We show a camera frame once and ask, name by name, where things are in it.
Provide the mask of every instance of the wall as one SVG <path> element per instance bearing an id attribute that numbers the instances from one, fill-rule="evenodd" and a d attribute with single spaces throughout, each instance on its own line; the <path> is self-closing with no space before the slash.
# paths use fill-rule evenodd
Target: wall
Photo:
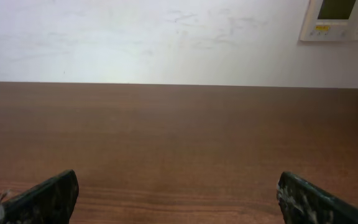
<path id="1" fill-rule="evenodd" d="M 308 0 L 0 0 L 0 81 L 358 88 L 358 42 L 303 44 Z"/>

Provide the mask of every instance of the dark screen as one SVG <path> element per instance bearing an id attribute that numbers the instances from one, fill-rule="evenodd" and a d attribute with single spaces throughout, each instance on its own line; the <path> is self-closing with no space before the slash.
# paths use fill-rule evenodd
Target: dark screen
<path id="1" fill-rule="evenodd" d="M 349 19 L 356 0 L 324 0 L 317 19 Z"/>

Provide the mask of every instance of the thermostat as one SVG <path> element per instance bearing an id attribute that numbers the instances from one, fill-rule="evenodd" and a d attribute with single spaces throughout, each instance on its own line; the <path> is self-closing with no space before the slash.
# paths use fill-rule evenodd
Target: thermostat
<path id="1" fill-rule="evenodd" d="M 310 0 L 300 40 L 358 40 L 358 0 Z"/>

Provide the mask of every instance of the wooden table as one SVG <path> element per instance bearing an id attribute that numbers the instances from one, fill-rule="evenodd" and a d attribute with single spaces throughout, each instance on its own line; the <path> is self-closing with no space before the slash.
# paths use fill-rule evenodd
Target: wooden table
<path id="1" fill-rule="evenodd" d="M 358 90 L 0 83 L 0 191 L 65 169 L 71 223 L 284 223 L 284 170 L 358 207 Z"/>

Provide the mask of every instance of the yellow label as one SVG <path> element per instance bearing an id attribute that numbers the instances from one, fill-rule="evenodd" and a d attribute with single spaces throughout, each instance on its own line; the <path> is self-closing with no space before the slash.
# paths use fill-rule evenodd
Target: yellow label
<path id="1" fill-rule="evenodd" d="M 331 26 L 316 26 L 316 30 L 328 31 Z"/>

